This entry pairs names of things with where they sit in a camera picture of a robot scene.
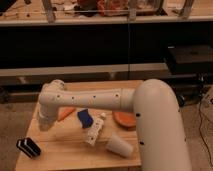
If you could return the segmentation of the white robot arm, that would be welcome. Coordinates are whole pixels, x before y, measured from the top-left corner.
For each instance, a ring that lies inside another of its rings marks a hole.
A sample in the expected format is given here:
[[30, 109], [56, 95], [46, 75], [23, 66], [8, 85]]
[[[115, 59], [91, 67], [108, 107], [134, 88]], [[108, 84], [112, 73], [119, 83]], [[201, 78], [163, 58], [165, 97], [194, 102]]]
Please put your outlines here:
[[136, 88], [67, 91], [65, 83], [54, 80], [38, 97], [39, 128], [49, 130], [63, 106], [131, 112], [142, 171], [192, 171], [184, 124], [172, 88], [159, 79], [148, 79]]

